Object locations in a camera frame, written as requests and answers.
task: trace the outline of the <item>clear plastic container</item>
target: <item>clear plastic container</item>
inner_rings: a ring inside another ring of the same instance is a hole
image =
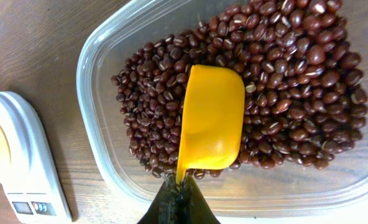
[[[87,40],[76,74],[78,98],[97,165],[110,187],[151,202],[162,183],[129,154],[110,77],[147,41],[193,29],[233,2],[132,0]],[[362,83],[368,92],[368,1],[347,0],[339,13],[348,19],[351,50],[363,56]],[[325,170],[289,162],[272,170],[242,166],[225,170],[217,179],[199,180],[198,185],[214,213],[229,217],[295,217],[342,207],[368,197],[368,125],[362,132],[364,140],[356,149],[338,155]]]

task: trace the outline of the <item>scale platform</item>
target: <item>scale platform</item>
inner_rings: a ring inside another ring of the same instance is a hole
[[[0,128],[11,158],[0,183],[19,221],[71,223],[47,138],[33,107],[13,92],[0,92]]]

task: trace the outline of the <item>wood grain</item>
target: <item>wood grain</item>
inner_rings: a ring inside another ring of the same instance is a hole
[[[127,0],[0,1],[0,91],[38,112],[78,223],[134,223],[102,179],[76,97],[78,57],[88,36]],[[0,223],[19,223],[0,185]]]

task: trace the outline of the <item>yellow spoon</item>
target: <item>yellow spoon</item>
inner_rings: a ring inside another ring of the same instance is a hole
[[[192,66],[184,100],[177,184],[187,169],[224,169],[235,161],[244,103],[244,84],[236,72]]]

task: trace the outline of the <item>scale button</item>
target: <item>scale button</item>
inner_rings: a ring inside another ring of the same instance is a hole
[[[32,205],[34,206],[34,209],[37,211],[39,208],[38,208],[38,206],[37,206],[37,203],[36,202],[34,202],[34,203],[32,203]]]
[[[47,211],[47,206],[44,203],[42,204],[42,206],[43,206],[43,212],[46,212]]]

